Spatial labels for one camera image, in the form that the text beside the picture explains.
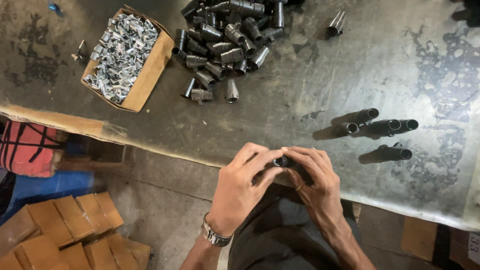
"black pants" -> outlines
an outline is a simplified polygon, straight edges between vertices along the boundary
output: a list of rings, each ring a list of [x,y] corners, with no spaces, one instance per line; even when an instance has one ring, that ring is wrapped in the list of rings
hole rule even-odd
[[[351,202],[343,214],[360,241]],[[272,184],[235,231],[228,269],[340,269],[338,258],[310,219],[297,191]]]

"worn metal table surface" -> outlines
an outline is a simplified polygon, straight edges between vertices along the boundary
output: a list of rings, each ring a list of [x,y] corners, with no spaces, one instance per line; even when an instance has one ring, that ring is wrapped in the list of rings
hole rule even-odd
[[[127,4],[174,32],[187,27],[180,15],[187,2]],[[226,81],[214,102],[180,98],[192,71],[171,60],[142,111],[132,113],[82,86],[84,67],[70,57],[82,39],[91,51],[123,3],[60,0],[57,17],[44,1],[0,1],[1,111],[22,106],[100,120],[97,137],[213,166],[229,163],[246,142],[325,149],[343,198],[480,229],[480,30],[451,19],[461,4],[307,0],[285,8],[285,37],[260,70],[237,78],[237,104],[223,99]],[[339,10],[347,12],[345,34],[324,40],[324,24]],[[336,117],[371,107],[379,120],[414,118],[420,128],[393,138],[325,138]],[[364,164],[362,155],[396,142],[414,158]]]

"concrete floor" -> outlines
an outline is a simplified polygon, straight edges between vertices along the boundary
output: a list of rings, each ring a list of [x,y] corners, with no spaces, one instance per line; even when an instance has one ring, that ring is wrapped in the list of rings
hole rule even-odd
[[[153,247],[149,270],[178,269],[210,209],[218,168],[141,149],[134,159],[132,170],[96,173],[96,183],[110,192],[125,221],[118,231]],[[400,248],[403,216],[362,205],[358,224],[362,248],[379,270],[434,269]],[[227,269],[228,249],[218,269]]]

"metal watch strap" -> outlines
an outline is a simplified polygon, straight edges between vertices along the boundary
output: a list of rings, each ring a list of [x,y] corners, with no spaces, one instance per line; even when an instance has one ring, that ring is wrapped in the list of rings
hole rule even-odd
[[[213,245],[219,246],[219,247],[224,247],[230,243],[230,240],[232,240],[232,235],[229,237],[223,237],[210,228],[210,226],[207,223],[206,216],[208,213],[204,215],[204,221],[202,223],[202,234],[205,237],[206,240],[208,240],[210,243]]]

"pile of black metal parts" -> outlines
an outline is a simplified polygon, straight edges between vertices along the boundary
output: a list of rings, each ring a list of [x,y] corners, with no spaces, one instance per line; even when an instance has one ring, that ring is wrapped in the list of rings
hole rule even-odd
[[[287,1],[190,1],[181,13],[194,27],[177,29],[172,50],[178,62],[196,72],[181,96],[202,104],[214,98],[216,80],[224,80],[229,72],[245,75],[258,70],[270,51],[267,44],[283,36]],[[226,101],[237,102],[235,80],[228,80],[227,85]]]
[[[375,108],[361,110],[353,114],[353,123],[343,123],[338,126],[338,136],[349,136],[360,132],[360,128],[366,129],[367,133],[393,137],[397,134],[407,133],[416,130],[419,126],[417,120],[381,120],[375,121],[379,116],[379,111]],[[393,147],[385,148],[382,151],[384,160],[409,160],[412,152],[402,148],[400,143],[396,143]]]

